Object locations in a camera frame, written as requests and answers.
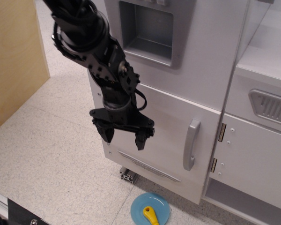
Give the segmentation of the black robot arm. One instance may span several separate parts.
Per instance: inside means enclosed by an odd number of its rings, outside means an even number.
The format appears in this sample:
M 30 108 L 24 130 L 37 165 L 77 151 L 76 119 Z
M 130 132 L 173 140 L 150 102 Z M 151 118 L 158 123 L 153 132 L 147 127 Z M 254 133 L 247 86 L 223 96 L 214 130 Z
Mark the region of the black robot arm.
M 103 108 L 90 116 L 102 139 L 110 143 L 115 130 L 135 134 L 138 150 L 154 135 L 154 122 L 137 106 L 139 75 L 126 61 L 118 41 L 110 35 L 105 16 L 90 0 L 47 0 L 54 19 L 52 39 L 68 59 L 85 67 L 100 87 Z

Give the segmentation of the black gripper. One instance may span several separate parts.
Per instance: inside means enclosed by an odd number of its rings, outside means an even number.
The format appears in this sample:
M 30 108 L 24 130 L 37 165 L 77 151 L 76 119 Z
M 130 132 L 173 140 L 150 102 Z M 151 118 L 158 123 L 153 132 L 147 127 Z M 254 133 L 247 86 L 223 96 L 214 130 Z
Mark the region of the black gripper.
M 135 144 L 138 150 L 145 148 L 146 140 L 154 135 L 154 121 L 140 113 L 145 109 L 146 103 L 141 108 L 128 104 L 118 109 L 97 108 L 89 112 L 93 117 L 100 136 L 110 143 L 116 129 L 135 133 Z

